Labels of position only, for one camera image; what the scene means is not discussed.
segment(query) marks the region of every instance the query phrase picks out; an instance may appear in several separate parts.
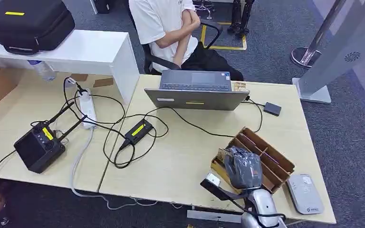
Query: black bag handle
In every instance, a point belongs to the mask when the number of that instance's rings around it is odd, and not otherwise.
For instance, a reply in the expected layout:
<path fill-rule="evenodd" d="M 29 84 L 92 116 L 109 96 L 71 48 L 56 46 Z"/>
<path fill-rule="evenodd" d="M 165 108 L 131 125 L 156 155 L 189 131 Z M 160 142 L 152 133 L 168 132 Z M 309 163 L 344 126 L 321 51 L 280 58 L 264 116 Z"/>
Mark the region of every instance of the black bag handle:
<path fill-rule="evenodd" d="M 24 50 L 24 49 L 18 49 L 18 48 L 11 48 L 8 46 L 3 46 L 5 50 L 9 53 L 15 54 L 15 55 L 25 55 L 25 56 L 32 56 L 36 53 L 38 53 L 38 49 L 30 49 L 30 50 Z"/>

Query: white power bank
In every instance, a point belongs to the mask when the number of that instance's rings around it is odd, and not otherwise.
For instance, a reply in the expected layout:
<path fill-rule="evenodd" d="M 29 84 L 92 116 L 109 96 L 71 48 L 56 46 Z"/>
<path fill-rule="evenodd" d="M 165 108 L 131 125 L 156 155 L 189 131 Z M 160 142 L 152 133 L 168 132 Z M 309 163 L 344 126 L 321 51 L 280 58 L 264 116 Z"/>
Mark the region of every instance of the white power bank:
<path fill-rule="evenodd" d="M 319 214 L 324 211 L 324 205 L 310 175 L 291 175 L 287 183 L 293 203 L 300 214 Z"/>

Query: water bottle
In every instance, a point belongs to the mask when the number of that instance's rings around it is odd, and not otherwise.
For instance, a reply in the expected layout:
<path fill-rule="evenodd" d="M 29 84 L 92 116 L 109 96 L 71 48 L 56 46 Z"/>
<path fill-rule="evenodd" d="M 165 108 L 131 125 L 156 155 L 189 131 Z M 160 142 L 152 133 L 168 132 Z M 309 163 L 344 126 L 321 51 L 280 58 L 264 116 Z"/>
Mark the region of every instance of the water bottle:
<path fill-rule="evenodd" d="M 28 60 L 30 65 L 37 71 L 37 73 L 47 82 L 55 79 L 57 74 L 44 61 Z"/>

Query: yellow label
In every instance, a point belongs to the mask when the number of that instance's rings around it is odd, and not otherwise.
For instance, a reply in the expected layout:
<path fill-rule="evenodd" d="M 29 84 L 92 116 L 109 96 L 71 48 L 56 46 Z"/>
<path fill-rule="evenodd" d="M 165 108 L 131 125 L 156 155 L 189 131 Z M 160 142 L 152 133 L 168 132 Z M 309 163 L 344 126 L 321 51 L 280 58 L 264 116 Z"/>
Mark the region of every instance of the yellow label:
<path fill-rule="evenodd" d="M 19 12 L 6 12 L 6 15 L 17 15 L 17 16 L 23 16 L 24 13 L 19 13 Z"/>
<path fill-rule="evenodd" d="M 140 127 L 138 127 L 138 129 L 136 129 L 134 131 L 134 133 L 132 133 L 132 136 L 135 136 L 136 134 L 138 134 L 142 130 L 143 127 L 144 127 L 144 124 L 142 124 Z"/>
<path fill-rule="evenodd" d="M 43 128 L 43 132 L 45 134 L 45 136 L 49 139 L 52 140 L 54 137 L 52 137 L 52 135 L 48 132 L 48 130 L 46 128 Z"/>
<path fill-rule="evenodd" d="M 203 104 L 203 105 L 204 105 L 204 104 L 205 104 L 205 103 L 203 103 L 203 102 L 185 102 L 185 103 L 186 103 L 186 104 L 188 104 L 188 105 L 192 105 L 192 104 L 193 104 L 193 105 L 195 105 L 195 104 L 196 104 L 196 105 L 201 105 L 201 104 Z"/>

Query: chair armrest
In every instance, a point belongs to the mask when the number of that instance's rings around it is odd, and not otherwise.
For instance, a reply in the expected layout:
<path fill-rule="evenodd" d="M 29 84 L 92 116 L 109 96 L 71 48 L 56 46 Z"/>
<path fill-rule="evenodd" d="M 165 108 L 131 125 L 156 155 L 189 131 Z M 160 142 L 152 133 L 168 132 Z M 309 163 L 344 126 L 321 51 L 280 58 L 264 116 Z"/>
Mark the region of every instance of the chair armrest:
<path fill-rule="evenodd" d="M 205 19 L 201 19 L 201 25 L 206 25 L 209 26 L 211 28 L 214 28 L 218 31 L 218 34 L 215 36 L 215 38 L 209 43 L 209 45 L 206 47 L 206 49 L 209 49 L 214 42 L 216 42 L 216 40 L 219 38 L 220 34 L 223 32 L 223 27 L 221 24 L 211 21 L 211 20 L 205 20 Z"/>
<path fill-rule="evenodd" d="M 160 64 L 164 67 L 169 68 L 170 70 L 181 70 L 181 68 L 177 64 L 172 63 L 172 62 L 167 61 L 167 60 L 164 60 L 162 58 L 159 58 L 159 57 L 156 57 L 156 56 L 153 56 L 153 55 L 150 55 L 150 54 L 146 54 L 145 57 L 149 61 Z"/>

